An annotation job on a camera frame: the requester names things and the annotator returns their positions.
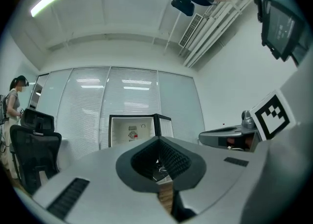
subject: woman's hair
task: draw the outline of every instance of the woman's hair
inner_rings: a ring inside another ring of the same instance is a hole
[[[16,85],[17,85],[17,83],[18,83],[19,81],[24,81],[24,82],[26,82],[25,76],[20,75],[19,77],[14,78],[13,81],[11,82],[11,84],[10,84],[10,91],[11,91],[13,88],[16,87]]]

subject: wall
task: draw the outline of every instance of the wall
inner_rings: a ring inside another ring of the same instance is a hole
[[[268,93],[280,88],[296,71],[289,59],[276,60],[261,45],[262,24],[251,4],[235,21],[236,35],[199,69],[198,89],[205,129],[241,123],[241,113],[249,110]]]
[[[197,75],[193,69],[182,66],[179,50],[151,43],[111,40],[93,41],[62,48],[51,53],[41,74],[72,67],[119,66],[154,69],[187,76]]]
[[[0,41],[0,94],[8,94],[11,81],[19,75],[24,75],[31,85],[19,98],[21,107],[27,107],[38,72],[21,52],[10,33],[4,31]]]

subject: black mesh chair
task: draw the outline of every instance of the black mesh chair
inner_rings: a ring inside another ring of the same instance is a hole
[[[25,110],[21,125],[10,128],[10,152],[20,183],[32,195],[59,172],[56,162],[62,136],[54,132],[53,116],[31,109]]]

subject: person's arm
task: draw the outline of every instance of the person's arm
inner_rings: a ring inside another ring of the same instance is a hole
[[[13,109],[13,105],[16,101],[16,97],[14,95],[11,95],[9,97],[9,103],[7,105],[6,112],[9,113],[11,116],[21,116],[20,112],[17,112],[15,109]]]

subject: white ceiling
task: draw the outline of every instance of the white ceiling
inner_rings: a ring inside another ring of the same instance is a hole
[[[179,14],[171,0],[56,0],[33,18],[30,9],[38,1],[22,1],[10,31],[39,69],[52,51],[99,37],[166,44]],[[196,5],[195,12],[202,15],[206,9]],[[191,19],[180,16],[171,37],[172,46],[177,45]]]

